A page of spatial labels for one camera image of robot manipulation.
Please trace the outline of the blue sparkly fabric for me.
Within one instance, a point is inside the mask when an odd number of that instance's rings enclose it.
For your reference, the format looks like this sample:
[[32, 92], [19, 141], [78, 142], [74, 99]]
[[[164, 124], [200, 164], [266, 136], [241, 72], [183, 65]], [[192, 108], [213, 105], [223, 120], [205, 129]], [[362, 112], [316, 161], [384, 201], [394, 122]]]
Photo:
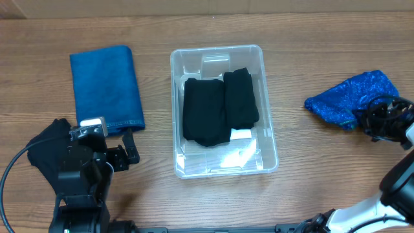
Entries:
[[372, 99], [382, 95], [398, 96], [399, 92], [382, 71], [375, 70], [348, 78], [306, 99], [304, 105], [325, 122], [353, 130], [359, 125], [354, 111], [366, 110]]

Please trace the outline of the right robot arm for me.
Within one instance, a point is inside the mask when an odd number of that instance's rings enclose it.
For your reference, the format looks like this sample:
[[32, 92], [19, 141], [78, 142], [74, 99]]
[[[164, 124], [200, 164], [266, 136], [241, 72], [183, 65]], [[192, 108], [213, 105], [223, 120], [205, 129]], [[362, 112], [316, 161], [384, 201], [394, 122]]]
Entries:
[[[398, 142], [413, 149], [413, 102], [381, 95], [366, 110], [355, 110], [364, 133], [373, 142]], [[344, 209], [332, 209], [300, 223], [296, 232], [376, 232], [413, 225], [413, 152], [409, 152], [382, 179], [374, 196]]]

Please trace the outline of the large black cloth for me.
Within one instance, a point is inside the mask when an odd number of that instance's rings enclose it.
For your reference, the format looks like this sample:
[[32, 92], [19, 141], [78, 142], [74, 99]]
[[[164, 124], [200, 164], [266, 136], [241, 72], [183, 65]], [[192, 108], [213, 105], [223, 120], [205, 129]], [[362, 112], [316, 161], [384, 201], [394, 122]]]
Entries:
[[184, 84], [183, 136], [210, 147], [230, 141], [226, 123], [224, 82], [189, 78]]

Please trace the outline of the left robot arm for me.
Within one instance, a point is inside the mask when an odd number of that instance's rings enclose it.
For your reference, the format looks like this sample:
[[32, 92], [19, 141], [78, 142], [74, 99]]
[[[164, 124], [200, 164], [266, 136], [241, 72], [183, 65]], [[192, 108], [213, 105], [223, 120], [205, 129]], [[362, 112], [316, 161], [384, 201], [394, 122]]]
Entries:
[[122, 137], [123, 145], [108, 148], [102, 126], [85, 126], [69, 131], [71, 142], [61, 157], [53, 233], [132, 233], [133, 221], [111, 221], [106, 205], [115, 172], [140, 161], [132, 129]]

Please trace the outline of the blue towel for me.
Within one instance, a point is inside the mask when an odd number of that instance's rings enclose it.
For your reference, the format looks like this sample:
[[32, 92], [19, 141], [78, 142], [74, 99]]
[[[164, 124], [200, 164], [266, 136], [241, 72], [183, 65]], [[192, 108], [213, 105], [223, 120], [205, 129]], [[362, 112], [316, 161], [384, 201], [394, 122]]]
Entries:
[[71, 54], [76, 119], [104, 117], [110, 136], [145, 128], [129, 47], [117, 45]]

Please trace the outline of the small black cloth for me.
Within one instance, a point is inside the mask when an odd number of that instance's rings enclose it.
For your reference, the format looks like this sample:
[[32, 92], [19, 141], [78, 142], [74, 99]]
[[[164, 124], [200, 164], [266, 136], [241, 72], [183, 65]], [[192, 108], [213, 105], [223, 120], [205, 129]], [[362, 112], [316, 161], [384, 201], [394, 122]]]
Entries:
[[252, 76], [242, 68], [224, 74], [226, 121], [233, 129], [251, 129], [259, 120]]

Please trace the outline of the clear plastic storage bin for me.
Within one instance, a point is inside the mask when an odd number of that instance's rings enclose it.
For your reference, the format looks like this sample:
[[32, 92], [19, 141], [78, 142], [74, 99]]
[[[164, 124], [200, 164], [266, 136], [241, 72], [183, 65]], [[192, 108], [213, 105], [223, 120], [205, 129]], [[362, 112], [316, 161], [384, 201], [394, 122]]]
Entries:
[[[263, 51], [258, 45], [177, 49], [171, 53], [174, 170], [181, 179], [272, 173], [279, 166]], [[223, 83], [247, 69], [259, 119], [230, 129]]]

